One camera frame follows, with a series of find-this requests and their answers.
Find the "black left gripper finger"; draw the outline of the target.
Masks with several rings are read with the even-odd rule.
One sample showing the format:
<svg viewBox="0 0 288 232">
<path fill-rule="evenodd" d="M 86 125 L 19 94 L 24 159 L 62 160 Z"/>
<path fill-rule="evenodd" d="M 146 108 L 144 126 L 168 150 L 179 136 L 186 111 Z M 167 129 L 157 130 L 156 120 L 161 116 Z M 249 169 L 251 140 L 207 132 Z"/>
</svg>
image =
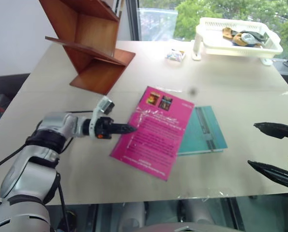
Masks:
<svg viewBox="0 0 288 232">
<path fill-rule="evenodd" d="M 135 132 L 137 129 L 134 127 L 120 127 L 111 130 L 111 134 L 129 134 Z"/>
<path fill-rule="evenodd" d="M 113 123 L 113 124 L 111 124 L 111 126 L 114 130 L 133 130 L 134 129 L 134 127 L 129 125 L 129 124 Z"/>
</svg>

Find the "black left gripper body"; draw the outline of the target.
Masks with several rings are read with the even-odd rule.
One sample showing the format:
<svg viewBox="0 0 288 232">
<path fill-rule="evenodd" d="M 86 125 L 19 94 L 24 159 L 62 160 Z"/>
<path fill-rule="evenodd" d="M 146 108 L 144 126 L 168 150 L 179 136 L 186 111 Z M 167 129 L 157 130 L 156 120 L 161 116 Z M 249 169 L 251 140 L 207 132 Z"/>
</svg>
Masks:
<svg viewBox="0 0 288 232">
<path fill-rule="evenodd" d="M 113 119 L 110 117 L 100 117 L 96 121 L 96 137 L 98 139 L 111 139 L 110 126 Z"/>
</svg>

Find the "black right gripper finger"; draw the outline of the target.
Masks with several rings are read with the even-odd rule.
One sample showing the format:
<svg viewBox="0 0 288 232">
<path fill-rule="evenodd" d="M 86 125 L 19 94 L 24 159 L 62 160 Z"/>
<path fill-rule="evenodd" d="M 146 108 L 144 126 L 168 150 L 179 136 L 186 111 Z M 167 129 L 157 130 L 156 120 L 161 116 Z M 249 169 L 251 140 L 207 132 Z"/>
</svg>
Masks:
<svg viewBox="0 0 288 232">
<path fill-rule="evenodd" d="M 288 125 L 280 123 L 271 123 L 271 122 L 260 122 L 255 123 L 254 127 L 258 128 L 262 133 L 283 139 L 284 137 L 288 138 Z"/>
<path fill-rule="evenodd" d="M 248 160 L 247 163 L 271 181 L 288 188 L 288 171 L 273 165 Z"/>
</svg>

